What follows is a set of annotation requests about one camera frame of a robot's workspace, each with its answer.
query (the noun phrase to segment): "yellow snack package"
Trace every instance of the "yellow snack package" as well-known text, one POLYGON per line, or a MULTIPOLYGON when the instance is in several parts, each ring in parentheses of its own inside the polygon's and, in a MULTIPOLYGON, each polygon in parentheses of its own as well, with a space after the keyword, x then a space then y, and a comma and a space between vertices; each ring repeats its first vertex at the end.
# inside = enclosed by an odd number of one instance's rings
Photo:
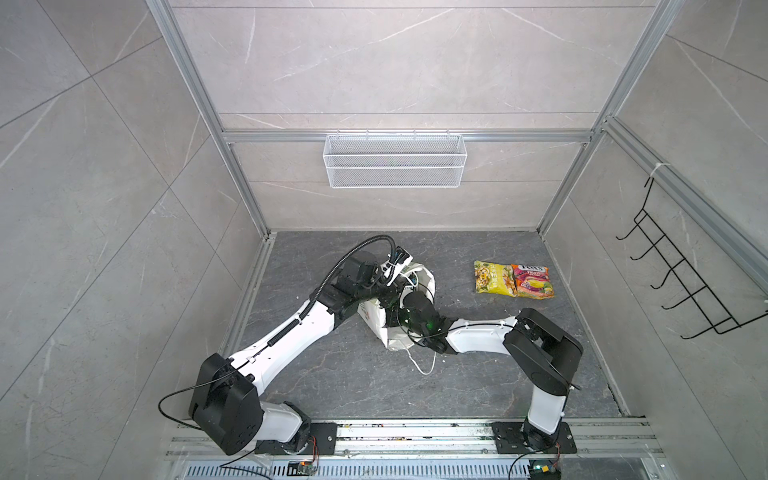
POLYGON ((512 265, 475 261, 475 292, 517 296, 512 265))

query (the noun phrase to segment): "white wire basket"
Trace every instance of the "white wire basket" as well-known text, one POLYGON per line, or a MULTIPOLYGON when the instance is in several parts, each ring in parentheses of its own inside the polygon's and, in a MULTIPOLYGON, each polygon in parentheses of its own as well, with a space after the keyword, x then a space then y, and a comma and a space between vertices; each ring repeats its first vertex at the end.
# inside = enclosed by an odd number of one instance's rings
POLYGON ((323 161, 332 188, 458 187, 467 149, 460 134, 334 134, 323 161))

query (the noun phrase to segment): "robotic arm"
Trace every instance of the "robotic arm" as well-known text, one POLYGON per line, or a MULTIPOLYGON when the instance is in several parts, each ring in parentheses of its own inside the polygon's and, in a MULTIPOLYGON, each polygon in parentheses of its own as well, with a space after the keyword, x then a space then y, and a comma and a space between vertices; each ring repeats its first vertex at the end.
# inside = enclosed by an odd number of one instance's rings
POLYGON ((362 242, 276 329, 229 359, 214 353, 203 362, 190 417, 228 455, 254 438, 278 441, 288 452, 302 451, 309 436, 309 417, 289 403, 261 402, 259 394, 306 347, 359 312, 388 348, 399 341, 406 348, 412 346, 406 343, 416 343, 437 353, 510 355, 534 383, 523 426, 528 446, 537 450, 552 446, 583 353, 581 344, 529 308, 496 321, 440 316, 430 299, 434 294, 432 274, 412 263, 412 257, 391 237, 379 235, 362 242), (383 265, 362 250, 380 240, 392 248, 383 265))

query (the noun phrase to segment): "gray floor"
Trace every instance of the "gray floor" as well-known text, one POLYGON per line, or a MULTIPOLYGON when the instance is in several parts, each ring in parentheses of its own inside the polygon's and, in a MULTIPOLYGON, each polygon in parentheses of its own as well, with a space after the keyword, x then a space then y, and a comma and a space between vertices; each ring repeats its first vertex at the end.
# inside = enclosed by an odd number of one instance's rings
MULTIPOLYGON (((349 248, 373 232, 282 232, 254 302, 241 346, 292 315, 349 248)), ((500 319, 532 306, 584 345, 584 356, 566 405, 566 416, 620 416, 560 277, 550 270, 556 297, 549 300, 475 293, 475 260, 549 266, 544 244, 532 232, 401 232, 392 234, 415 262, 435 275, 435 305, 446 316, 500 319)), ((386 257, 389 247, 369 249, 386 257)), ((413 348, 426 371, 432 351, 413 348)), ((290 401, 313 418, 523 417, 532 384, 508 356, 491 353, 438 355, 423 376, 405 352, 388 352, 357 315, 315 342, 285 368, 263 397, 290 401)))

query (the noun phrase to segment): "vertical metal post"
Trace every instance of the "vertical metal post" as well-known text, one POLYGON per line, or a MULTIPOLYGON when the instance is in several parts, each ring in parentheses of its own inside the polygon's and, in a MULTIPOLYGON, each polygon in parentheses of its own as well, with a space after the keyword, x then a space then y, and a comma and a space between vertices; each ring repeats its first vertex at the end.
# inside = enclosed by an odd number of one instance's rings
POLYGON ((194 66, 192 56, 190 55, 187 44, 184 43, 184 38, 181 36, 179 25, 176 23, 174 14, 170 9, 166 0, 147 0, 152 16, 157 23, 157 27, 165 38, 165 42, 168 44, 170 54, 173 55, 176 65, 179 67, 181 76, 184 78, 184 82, 192 94, 197 110, 200 111, 200 115, 203 117, 203 121, 208 126, 210 136, 213 138, 216 148, 219 150, 221 157, 224 159, 224 163, 232 176, 232 180, 237 186, 240 196, 243 197, 250 218, 256 228, 259 230, 261 237, 266 239, 269 235, 269 227, 264 221, 264 216, 259 209, 259 204, 256 202, 256 198, 253 195, 253 191, 250 189, 248 180, 243 173, 243 169, 240 163, 235 158, 234 153, 230 149, 230 145, 224 141, 222 132, 223 128, 219 122, 219 117, 214 110, 214 105, 210 101, 210 97, 203 86, 203 81, 200 78, 200 74, 194 66))
POLYGON ((654 14, 650 17, 648 25, 645 27, 640 41, 637 43, 632 56, 630 56, 627 66, 624 67, 624 71, 621 72, 621 76, 616 82, 614 90, 605 102, 602 111, 598 115, 598 119, 592 128, 592 139, 581 150, 579 150, 573 164, 568 169, 568 172, 560 184, 557 193, 554 194, 552 202, 549 204, 547 211, 539 222, 537 231, 540 235, 544 236, 551 227, 552 222, 560 212, 563 204, 568 199, 568 195, 571 194, 576 181, 581 176, 581 172, 587 166, 590 157, 594 150, 600 144, 600 141, 605 135, 605 129, 603 129, 603 123, 608 120, 609 117, 613 117, 619 112, 621 106, 629 97, 630 91, 637 79, 640 78, 641 73, 648 65, 648 62, 653 56, 656 48, 661 43, 661 39, 664 34, 667 33, 672 21, 677 16, 680 8, 685 3, 685 0, 660 0, 656 5, 654 14))

